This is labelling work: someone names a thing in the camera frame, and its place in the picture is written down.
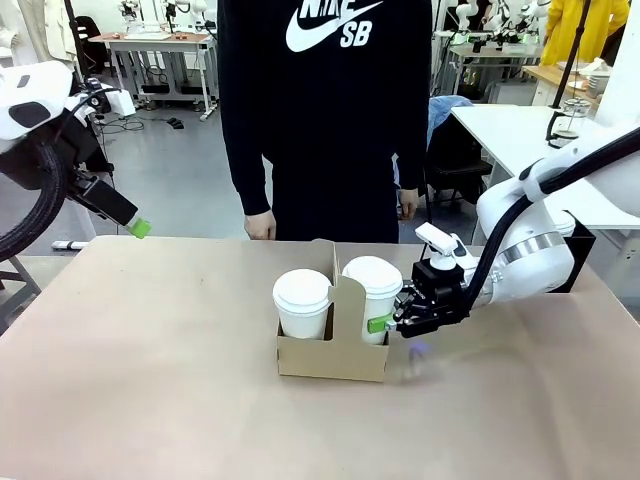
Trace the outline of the person's left hand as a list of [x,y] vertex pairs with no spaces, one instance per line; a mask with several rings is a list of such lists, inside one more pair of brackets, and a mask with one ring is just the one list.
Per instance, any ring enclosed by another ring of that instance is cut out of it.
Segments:
[[399,219],[402,221],[408,221],[414,218],[419,205],[419,191],[417,189],[398,190],[399,199]]

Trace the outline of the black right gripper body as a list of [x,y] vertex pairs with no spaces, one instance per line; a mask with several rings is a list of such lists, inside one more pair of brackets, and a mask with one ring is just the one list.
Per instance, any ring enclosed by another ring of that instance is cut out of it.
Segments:
[[404,318],[397,320],[397,331],[403,338],[413,338],[461,323],[469,316],[469,309],[464,309],[465,291],[459,265],[438,270],[427,259],[415,262],[411,280],[401,290],[409,298]]

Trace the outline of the person's right hand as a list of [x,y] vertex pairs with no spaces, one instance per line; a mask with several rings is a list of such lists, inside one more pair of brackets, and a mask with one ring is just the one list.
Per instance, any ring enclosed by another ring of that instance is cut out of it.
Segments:
[[246,215],[244,229],[251,240],[275,240],[276,219],[271,210],[261,214]]

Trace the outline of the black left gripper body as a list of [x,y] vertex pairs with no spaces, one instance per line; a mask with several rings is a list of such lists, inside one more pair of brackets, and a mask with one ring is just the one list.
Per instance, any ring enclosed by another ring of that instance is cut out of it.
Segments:
[[138,212],[131,201],[98,176],[76,175],[69,187],[69,198],[121,226],[128,225]]

